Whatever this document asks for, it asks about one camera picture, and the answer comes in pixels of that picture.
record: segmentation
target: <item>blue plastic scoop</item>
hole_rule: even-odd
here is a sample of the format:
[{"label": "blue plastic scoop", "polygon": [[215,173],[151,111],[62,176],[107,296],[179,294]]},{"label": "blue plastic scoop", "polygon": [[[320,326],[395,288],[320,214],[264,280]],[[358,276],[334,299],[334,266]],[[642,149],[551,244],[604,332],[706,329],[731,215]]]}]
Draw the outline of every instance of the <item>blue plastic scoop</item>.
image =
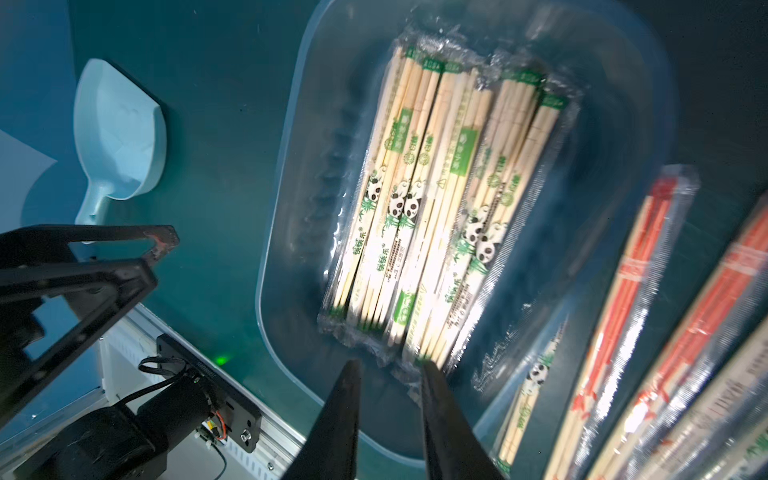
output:
[{"label": "blue plastic scoop", "polygon": [[74,145],[88,177],[77,225],[103,223],[107,198],[152,190],[165,166],[160,105],[104,60],[85,65],[74,97]]}]

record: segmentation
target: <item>chopstick wrapper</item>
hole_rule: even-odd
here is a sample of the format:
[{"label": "chopstick wrapper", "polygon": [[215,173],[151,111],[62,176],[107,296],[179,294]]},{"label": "chopstick wrapper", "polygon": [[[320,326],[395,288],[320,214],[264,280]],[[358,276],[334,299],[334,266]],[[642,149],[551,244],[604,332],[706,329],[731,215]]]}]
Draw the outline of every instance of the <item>chopstick wrapper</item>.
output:
[{"label": "chopstick wrapper", "polygon": [[[536,200],[544,188],[549,171],[558,160],[561,149],[581,111],[582,93],[573,88],[568,79],[550,75],[544,83],[543,90],[544,93],[538,110],[541,110],[542,107],[559,109],[558,119],[548,138],[543,140],[543,150],[538,155],[528,186],[525,189],[517,190],[516,195],[514,195],[517,198],[514,200],[515,212],[509,222],[506,223],[502,238],[488,239],[495,246],[493,258],[483,263],[474,261],[477,260],[475,256],[468,267],[462,285],[458,288],[446,324],[450,330],[455,332],[450,335],[451,341],[445,345],[441,358],[439,358],[441,360],[439,365],[446,375],[450,375],[461,361],[472,332],[480,320],[485,306],[491,299],[496,283],[501,278]],[[513,182],[509,182],[504,191],[500,189],[499,195],[494,201],[495,209],[498,209],[499,205],[503,206],[502,200],[505,199],[505,194],[508,196],[508,190],[515,187]],[[492,210],[489,212],[489,217],[493,218],[494,214],[495,210]]]},{"label": "chopstick wrapper", "polygon": [[670,253],[698,189],[691,167],[668,165],[637,214],[565,413],[546,480],[578,478],[588,466],[613,392],[643,330]]},{"label": "chopstick wrapper", "polygon": [[750,325],[768,288],[768,195],[686,311],[587,478],[636,478]]},{"label": "chopstick wrapper", "polygon": [[515,460],[520,442],[528,427],[528,420],[536,406],[539,390],[547,379],[554,355],[563,337],[565,325],[563,323],[560,326],[544,351],[537,355],[536,362],[528,370],[514,401],[509,406],[504,423],[496,435],[496,441],[491,450],[491,459],[506,478],[509,478],[509,467]]},{"label": "chopstick wrapper", "polygon": [[768,322],[763,321],[659,444],[638,478],[688,478],[717,453],[768,387]]}]

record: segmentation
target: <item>clear plastic bin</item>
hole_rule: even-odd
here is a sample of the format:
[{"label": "clear plastic bin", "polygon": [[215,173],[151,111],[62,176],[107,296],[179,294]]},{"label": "clear plastic bin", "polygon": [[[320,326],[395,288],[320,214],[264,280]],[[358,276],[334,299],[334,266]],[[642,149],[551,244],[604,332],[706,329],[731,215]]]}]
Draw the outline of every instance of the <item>clear plastic bin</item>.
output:
[{"label": "clear plastic bin", "polygon": [[[316,318],[341,225],[353,208],[388,50],[415,5],[326,1],[310,19],[286,113],[256,293],[259,327],[272,357],[317,402],[347,360],[362,360],[361,438],[407,465],[423,462],[419,407],[369,353],[320,334]],[[574,302],[561,299],[572,300],[574,287],[595,271],[591,266],[620,246],[669,153],[676,91],[654,35],[616,2],[418,5],[419,12],[461,24],[475,48],[493,48],[487,38],[527,36],[536,55],[584,86],[577,125],[449,379],[470,425],[482,433],[484,419],[493,417],[487,412],[493,397],[472,388],[472,373],[530,304],[550,303],[545,310],[563,315]],[[544,292],[550,294],[542,297]]]}]

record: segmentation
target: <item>panda illustration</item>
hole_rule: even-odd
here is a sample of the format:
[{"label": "panda illustration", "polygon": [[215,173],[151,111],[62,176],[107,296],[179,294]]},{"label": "panda illustration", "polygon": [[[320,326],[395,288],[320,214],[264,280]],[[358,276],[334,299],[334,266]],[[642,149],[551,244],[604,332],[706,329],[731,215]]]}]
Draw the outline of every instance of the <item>panda illustration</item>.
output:
[{"label": "panda illustration", "polygon": [[394,218],[400,218],[402,209],[406,205],[408,182],[403,181],[392,189],[392,198],[389,199],[389,214]]},{"label": "panda illustration", "polygon": [[488,206],[483,206],[478,210],[476,217],[468,218],[467,226],[464,229],[464,240],[467,243],[474,246],[477,245],[480,239],[482,226],[485,223],[485,218],[488,217]]},{"label": "panda illustration", "polygon": [[422,195],[424,194],[424,182],[416,181],[411,185],[411,191],[406,195],[406,216],[413,222],[416,222],[416,216],[419,215],[419,207],[422,204]]},{"label": "panda illustration", "polygon": [[479,222],[477,217],[469,218],[464,228],[464,240],[467,240],[470,245],[476,245],[480,233],[482,233],[482,222]]},{"label": "panda illustration", "polygon": [[502,242],[504,236],[504,227],[500,223],[494,223],[480,237],[480,243],[477,247],[478,260],[488,264],[496,256],[496,248]]},{"label": "panda illustration", "polygon": [[371,176],[371,180],[368,182],[366,188],[366,196],[373,202],[379,200],[379,196],[382,193],[381,179]]},{"label": "panda illustration", "polygon": [[531,371],[528,372],[528,376],[526,376],[525,380],[523,381],[522,392],[525,395],[531,395],[541,386],[541,384],[544,383],[544,381],[547,379],[548,373],[549,367],[547,367],[545,364],[536,363],[533,365]]}]

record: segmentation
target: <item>electrical wire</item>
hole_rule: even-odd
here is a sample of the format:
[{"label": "electrical wire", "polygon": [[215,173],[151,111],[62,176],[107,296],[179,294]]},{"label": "electrical wire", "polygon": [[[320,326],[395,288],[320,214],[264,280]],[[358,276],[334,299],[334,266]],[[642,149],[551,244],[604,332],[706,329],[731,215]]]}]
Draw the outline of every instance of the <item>electrical wire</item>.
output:
[{"label": "electrical wire", "polygon": [[[156,363],[157,367],[153,366],[146,366],[146,363]],[[174,372],[173,370],[164,369],[161,367],[164,363],[180,363],[182,365],[182,370],[187,369],[187,360],[185,359],[178,359],[173,356],[148,356],[145,359],[142,359],[139,362],[138,369],[140,372],[144,373],[153,373],[154,375],[162,375],[162,376],[173,376],[176,375],[177,372]]]},{"label": "electrical wire", "polygon": [[219,411],[216,411],[216,416],[219,417],[219,422],[221,422],[221,432],[222,436],[219,438],[217,437],[216,440],[226,440],[227,439],[227,424],[224,423],[224,418],[221,416]]},{"label": "electrical wire", "polygon": [[221,478],[221,476],[224,475],[224,472],[227,471],[227,458],[224,456],[223,453],[221,453],[221,450],[219,450],[219,447],[215,446],[214,444],[211,444],[210,446],[214,447],[214,450],[216,450],[216,453],[219,454],[219,456],[221,457],[221,460],[224,462],[224,468],[222,468],[219,475],[216,475],[216,478],[214,478],[214,480],[219,480],[219,478]]},{"label": "electrical wire", "polygon": [[[145,363],[156,363],[157,368],[146,366]],[[182,367],[182,369],[179,372],[172,372],[168,369],[164,369],[160,367],[160,364],[162,363],[183,363],[184,367]],[[147,358],[142,359],[139,362],[138,368],[140,371],[145,373],[154,373],[155,375],[164,375],[164,376],[172,375],[172,376],[169,379],[165,379],[162,382],[155,383],[154,385],[150,385],[146,388],[143,388],[141,390],[131,393],[128,396],[123,397],[115,405],[125,405],[129,402],[133,402],[135,399],[138,399],[142,396],[147,395],[148,393],[152,393],[155,390],[162,389],[163,387],[169,386],[171,383],[176,382],[187,372],[187,361],[183,359],[172,358],[172,357],[148,356]]]}]

